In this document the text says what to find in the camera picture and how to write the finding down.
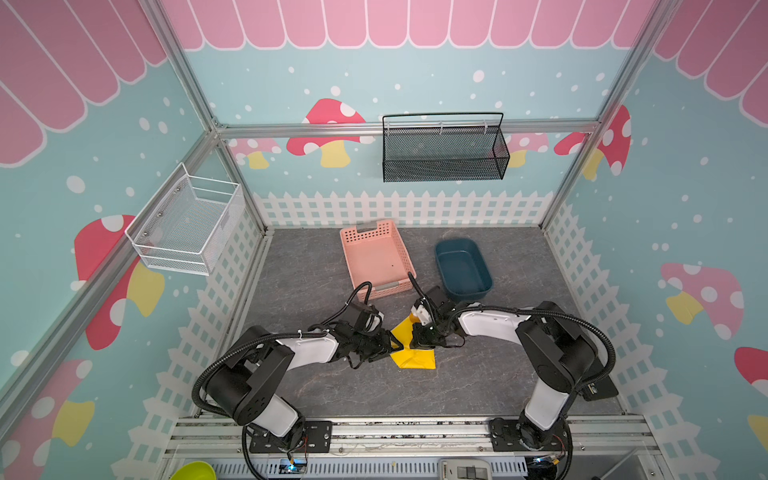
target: wall-mounted basket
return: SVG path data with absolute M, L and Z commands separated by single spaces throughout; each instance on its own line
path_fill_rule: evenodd
M 210 275 L 244 210 L 239 184 L 193 177 L 179 164 L 125 234 L 149 268 Z
M 497 112 L 384 115 L 384 181 L 501 180 L 509 163 L 503 118 Z

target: white arm segment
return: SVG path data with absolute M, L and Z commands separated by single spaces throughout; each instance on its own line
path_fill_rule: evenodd
M 294 351 L 295 355 L 288 365 L 288 370 L 310 363 L 328 363 L 336 353 L 339 342 L 332 336 L 318 339 L 282 339 L 279 343 Z M 253 420 L 263 429 L 267 429 L 277 437 L 282 437 L 290 431 L 299 419 L 299 413 L 288 405 L 288 402 L 273 395 L 261 415 Z
M 458 323 L 467 335 L 492 336 L 519 344 L 520 339 L 515 330 L 529 318 L 529 315 L 517 316 L 497 310 L 485 310 L 462 313 Z M 557 421 L 567 400 L 567 393 L 558 392 L 539 379 L 533 389 L 533 396 L 525 406 L 525 416 L 540 429 L 549 430 Z

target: green bowl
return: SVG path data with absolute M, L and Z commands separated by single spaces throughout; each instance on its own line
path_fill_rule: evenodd
M 206 462 L 192 462 L 179 468 L 170 480 L 216 480 L 216 472 Z

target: white picket fence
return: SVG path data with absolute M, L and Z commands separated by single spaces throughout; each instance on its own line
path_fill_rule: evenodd
M 493 197 L 491 192 L 479 196 L 471 192 L 463 197 L 459 192 L 446 196 L 443 192 L 417 197 L 413 192 L 400 196 L 397 192 L 385 197 L 378 192 L 369 196 L 362 192 L 355 197 L 350 192 L 340 197 L 331 193 L 323 197 L 315 193 L 308 197 L 300 193 L 291 197 L 285 193 L 266 198 L 254 194 L 259 213 L 267 225 L 277 228 L 332 227 L 365 223 L 380 218 L 392 218 L 398 225 L 538 225 L 544 217 L 553 193 L 543 197 L 538 192 L 524 196 L 517 192 L 508 196 L 502 192 Z
M 700 427 L 680 415 L 683 397 L 664 387 L 667 370 L 651 363 L 653 346 L 637 338 L 641 326 L 629 320 L 630 306 L 619 303 L 619 287 L 608 283 L 609 270 L 600 268 L 600 255 L 592 254 L 592 241 L 585 239 L 586 229 L 578 227 L 578 215 L 571 215 L 572 210 L 572 204 L 561 207 L 547 235 L 582 318 L 606 332 L 617 350 L 611 378 L 630 411 L 645 415 L 676 478 L 686 474 L 690 480 L 701 475 L 715 480 L 720 461 L 696 444 Z
M 133 442 L 131 451 L 111 466 L 118 480 L 154 477 L 176 421 L 190 415 L 194 407 L 192 385 L 215 359 L 259 238 L 256 224 L 246 212 L 207 278 L 205 290 L 197 291 L 197 307 L 188 309 L 190 323 L 179 329 L 179 347 L 168 350 L 170 365 L 157 374 L 157 395 L 144 400 L 144 423 L 128 431 Z

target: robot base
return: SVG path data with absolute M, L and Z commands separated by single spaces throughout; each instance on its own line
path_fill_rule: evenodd
M 304 422 L 304 433 L 307 437 L 307 453 L 328 453 L 331 445 L 331 429 L 333 422 Z M 284 453 L 278 447 L 280 439 L 271 433 L 266 436 L 255 435 L 251 437 L 249 451 L 251 453 Z M 303 453 L 304 447 L 298 448 L 294 453 Z
M 558 436 L 561 439 L 565 439 L 565 429 L 563 422 L 557 421 L 551 429 L 546 433 L 552 439 L 547 442 L 547 445 L 543 445 L 540 449 L 529 448 L 522 441 L 522 435 L 518 429 L 518 420 L 507 420 L 496 418 L 488 423 L 488 427 L 491 430 L 491 444 L 493 444 L 494 452 L 536 452 L 538 450 L 560 450 L 560 442 L 554 438 Z

